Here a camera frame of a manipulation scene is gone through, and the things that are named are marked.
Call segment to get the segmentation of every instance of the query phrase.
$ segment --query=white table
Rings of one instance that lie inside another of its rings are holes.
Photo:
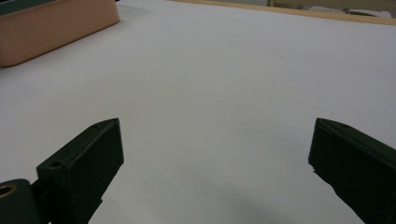
[[[396,27],[160,0],[0,69],[0,182],[120,118],[91,223],[362,223],[307,163],[315,119],[396,147]]]

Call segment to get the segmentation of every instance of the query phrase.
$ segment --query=brown container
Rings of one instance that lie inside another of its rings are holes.
[[[26,62],[119,20],[114,0],[56,0],[0,16],[0,66]]]

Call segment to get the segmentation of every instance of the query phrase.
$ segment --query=tabletop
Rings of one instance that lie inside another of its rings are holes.
[[[0,69],[0,182],[120,118],[90,223],[362,223],[307,163],[316,118],[396,147],[396,27],[163,0]]]

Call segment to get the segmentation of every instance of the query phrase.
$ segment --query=white surface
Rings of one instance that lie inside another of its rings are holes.
[[[91,223],[362,223],[307,163],[315,119],[396,147],[396,27],[155,0],[0,69],[0,182],[120,118]]]

